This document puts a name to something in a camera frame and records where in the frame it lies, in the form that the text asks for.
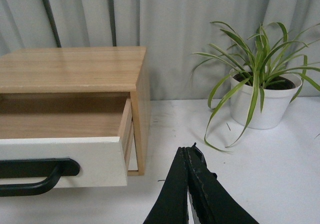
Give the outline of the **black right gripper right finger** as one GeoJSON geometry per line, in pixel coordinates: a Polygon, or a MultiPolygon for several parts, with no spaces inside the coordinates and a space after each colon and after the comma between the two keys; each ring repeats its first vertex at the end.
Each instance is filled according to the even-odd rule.
{"type": "Polygon", "coordinates": [[[253,223],[242,208],[207,168],[205,156],[196,144],[184,153],[188,170],[188,189],[194,223],[253,223]]]}

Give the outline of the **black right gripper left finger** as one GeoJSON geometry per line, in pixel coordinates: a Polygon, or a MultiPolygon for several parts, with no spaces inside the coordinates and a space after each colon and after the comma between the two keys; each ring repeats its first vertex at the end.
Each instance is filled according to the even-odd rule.
{"type": "Polygon", "coordinates": [[[185,148],[177,149],[159,196],[144,223],[188,223],[185,148]]]}

